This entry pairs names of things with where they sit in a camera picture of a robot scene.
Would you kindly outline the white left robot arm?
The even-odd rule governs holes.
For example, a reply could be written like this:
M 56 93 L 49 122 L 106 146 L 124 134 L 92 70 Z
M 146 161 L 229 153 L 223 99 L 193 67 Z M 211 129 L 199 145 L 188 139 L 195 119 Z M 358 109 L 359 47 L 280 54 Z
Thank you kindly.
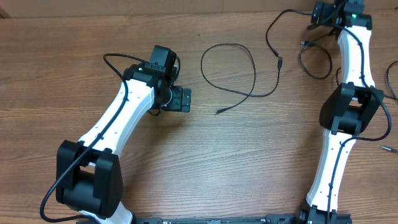
M 146 113 L 190 111 L 191 89 L 175 85 L 179 72 L 177 54 L 155 45 L 149 60 L 137 58 L 124 72 L 117 72 L 122 81 L 119 93 L 99 121 L 77 142 L 62 142 L 50 191 L 58 203 L 78 211 L 72 220 L 135 223 L 135 215 L 121 201 L 120 157 Z

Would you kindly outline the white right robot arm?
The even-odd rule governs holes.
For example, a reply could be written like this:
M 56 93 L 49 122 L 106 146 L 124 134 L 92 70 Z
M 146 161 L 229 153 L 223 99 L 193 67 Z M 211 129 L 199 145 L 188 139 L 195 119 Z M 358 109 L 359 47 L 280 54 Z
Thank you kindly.
M 373 23 L 363 11 L 363 1 L 334 1 L 317 2 L 312 12 L 312 26 L 329 26 L 336 35 L 342 81 L 321 108 L 319 123 L 325 129 L 321 158 L 294 223 L 352 222 L 349 215 L 337 213 L 341 181 L 350 151 L 378 108 L 383 107 L 384 98 L 371 75 Z

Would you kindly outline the black USB cable silver plug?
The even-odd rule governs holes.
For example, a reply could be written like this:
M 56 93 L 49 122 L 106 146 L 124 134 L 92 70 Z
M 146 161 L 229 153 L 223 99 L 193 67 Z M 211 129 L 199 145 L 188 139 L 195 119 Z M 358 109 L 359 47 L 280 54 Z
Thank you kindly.
M 302 45 L 302 48 L 301 48 L 301 50 L 299 52 L 299 55 L 298 55 L 298 61 L 300 62 L 300 66 L 302 67 L 302 69 L 307 73 L 307 75 L 309 75 L 310 77 L 312 77 L 314 79 L 323 80 L 323 79 L 328 78 L 330 76 L 330 74 L 332 73 L 332 71 L 333 71 L 333 61 L 332 61 L 332 57 L 331 57 L 329 51 L 327 51 L 327 49 L 325 49 L 321 45 L 319 45 L 319 44 L 317 44 L 315 42 L 309 41 L 309 40 L 303 40 L 303 41 L 301 41 L 300 44 Z M 327 59 L 329 61 L 329 66 L 328 66 L 329 69 L 328 69 L 328 71 L 327 71 L 327 73 L 325 75 L 322 75 L 322 76 L 314 75 L 310 71 L 310 69 L 307 68 L 307 66 L 305 64 L 305 60 L 303 59 L 303 55 L 304 55 L 304 53 L 306 51 L 309 51 L 309 49 L 311 49 L 311 48 L 317 48 L 319 51 L 322 51 L 322 52 L 324 52 L 326 54 L 326 57 L 327 57 Z M 389 89 L 390 89 L 391 93 L 393 92 L 393 90 L 392 90 L 392 87 L 389 84 L 389 69 L 396 63 L 397 63 L 397 61 L 392 62 L 389 65 L 389 67 L 387 68 L 387 72 L 386 72 L 386 81 L 387 81 L 387 84 L 389 85 Z M 315 68 L 315 65 L 317 65 L 318 67 L 321 67 L 323 64 L 325 64 L 325 62 L 321 62 L 320 59 L 315 59 L 314 62 L 310 62 L 310 64 L 311 64 L 311 66 L 313 66 Z M 335 76 L 337 85 L 340 84 L 339 83 L 339 78 L 338 78 L 338 74 L 339 74 L 340 69 L 341 69 L 341 67 L 337 68 L 337 72 L 336 72 L 336 76 Z M 384 95 L 384 97 L 388 98 L 390 100 L 396 100 L 397 101 L 397 98 L 395 97 L 395 93 L 392 93 L 392 94 L 393 94 L 393 96 Z M 390 148 L 390 147 L 387 147 L 387 146 L 381 146 L 381 148 L 383 148 L 383 149 L 385 149 L 387 151 L 391 151 L 391 152 L 397 153 L 397 149 L 393 149 L 393 148 Z

